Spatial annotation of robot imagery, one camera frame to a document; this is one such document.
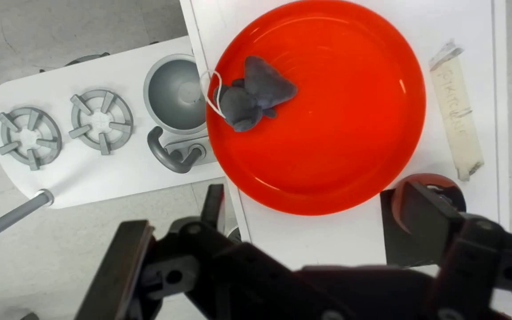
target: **red object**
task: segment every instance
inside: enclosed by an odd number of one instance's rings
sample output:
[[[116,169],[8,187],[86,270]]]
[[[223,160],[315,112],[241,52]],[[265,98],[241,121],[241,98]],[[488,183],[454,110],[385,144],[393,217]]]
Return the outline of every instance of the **red object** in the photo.
[[[424,128],[424,78],[408,41],[379,14],[351,2],[294,2],[237,36],[217,66],[225,84],[244,78],[248,57],[297,85],[251,132],[207,116],[223,169],[253,199],[333,213],[379,194],[409,162]]]

